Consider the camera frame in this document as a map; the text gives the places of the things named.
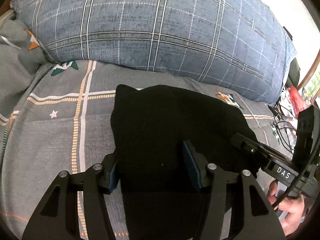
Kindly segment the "right hand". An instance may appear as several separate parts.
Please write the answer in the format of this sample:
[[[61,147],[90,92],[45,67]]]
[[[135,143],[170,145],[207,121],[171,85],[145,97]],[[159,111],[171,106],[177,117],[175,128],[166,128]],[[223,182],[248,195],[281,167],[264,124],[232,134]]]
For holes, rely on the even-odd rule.
[[[294,233],[301,223],[305,209],[304,196],[300,194],[296,198],[285,197],[274,209],[287,212],[287,215],[281,221],[281,227],[285,236],[288,236]]]

